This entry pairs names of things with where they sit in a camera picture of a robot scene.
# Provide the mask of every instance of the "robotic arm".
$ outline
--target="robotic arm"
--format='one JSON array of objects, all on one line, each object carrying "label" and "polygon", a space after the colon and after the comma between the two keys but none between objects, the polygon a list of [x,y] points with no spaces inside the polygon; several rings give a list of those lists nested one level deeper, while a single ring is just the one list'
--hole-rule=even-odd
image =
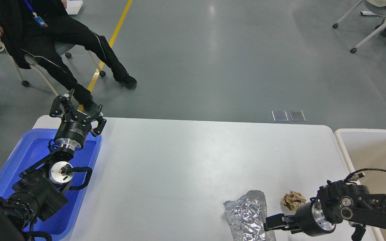
[{"label": "robotic arm", "polygon": [[266,218],[265,230],[282,229],[290,230],[292,234],[304,232],[309,236],[319,236],[332,233],[337,223],[347,220],[356,228],[352,240],[360,241],[366,225],[386,229],[386,194],[370,194],[367,186],[354,183],[364,176],[363,173],[353,173],[345,180],[328,180],[327,185],[318,190],[317,197],[299,207],[296,214]]},{"label": "robotic arm", "polygon": [[[50,154],[19,175],[20,180],[12,187],[14,194],[6,200],[0,197],[0,241],[30,241],[35,237],[51,241],[49,234],[34,232],[37,218],[42,221],[50,218],[68,202],[65,197],[68,190],[80,190],[89,183],[92,169],[74,168],[69,160],[75,151],[83,149],[89,132],[93,136],[101,134],[106,119],[100,114],[87,116],[77,111],[71,104],[72,94],[73,90],[68,97],[57,96],[53,102],[50,116],[60,117],[62,122],[55,138],[49,142]],[[98,121],[96,128],[92,128],[93,121]],[[86,172],[80,186],[72,186],[75,172]],[[29,224],[29,232],[24,232]]]}]

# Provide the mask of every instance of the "crumpled paper ball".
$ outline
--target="crumpled paper ball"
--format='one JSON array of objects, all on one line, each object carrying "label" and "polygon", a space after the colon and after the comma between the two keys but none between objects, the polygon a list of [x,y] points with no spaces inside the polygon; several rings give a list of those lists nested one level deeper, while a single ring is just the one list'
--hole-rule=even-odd
[{"label": "crumpled paper ball", "polygon": [[306,203],[306,198],[300,192],[291,191],[281,199],[282,205],[290,211],[296,211],[298,207]]}]

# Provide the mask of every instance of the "crumpled aluminum foil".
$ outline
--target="crumpled aluminum foil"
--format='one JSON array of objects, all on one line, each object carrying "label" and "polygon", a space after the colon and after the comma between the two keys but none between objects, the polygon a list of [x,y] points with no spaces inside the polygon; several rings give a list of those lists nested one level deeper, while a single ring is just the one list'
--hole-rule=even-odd
[{"label": "crumpled aluminum foil", "polygon": [[276,241],[274,231],[264,231],[267,207],[262,191],[251,190],[223,204],[234,241]]}]

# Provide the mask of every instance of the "white table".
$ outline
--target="white table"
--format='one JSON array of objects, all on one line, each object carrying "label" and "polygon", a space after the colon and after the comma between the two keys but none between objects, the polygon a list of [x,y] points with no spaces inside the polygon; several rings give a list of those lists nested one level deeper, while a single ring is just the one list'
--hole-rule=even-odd
[{"label": "white table", "polygon": [[[314,125],[107,118],[101,152],[77,222],[64,241],[232,241],[223,202],[249,190],[266,195],[268,215],[290,214],[280,199],[307,198],[347,175],[330,128]],[[34,128],[58,128],[42,116]],[[309,237],[276,231],[277,241],[349,241],[347,222]],[[371,230],[363,241],[374,241]]]}]

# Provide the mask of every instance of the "beige bin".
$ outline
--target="beige bin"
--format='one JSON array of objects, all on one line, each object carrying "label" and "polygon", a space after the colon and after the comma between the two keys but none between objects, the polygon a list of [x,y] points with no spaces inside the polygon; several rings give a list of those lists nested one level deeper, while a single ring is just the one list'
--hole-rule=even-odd
[{"label": "beige bin", "polygon": [[[338,129],[334,135],[349,172],[361,168],[386,169],[386,130]],[[365,171],[365,174],[360,182],[368,186],[370,193],[386,193],[386,172]],[[386,241],[385,229],[373,230],[378,241],[382,238]]]}]

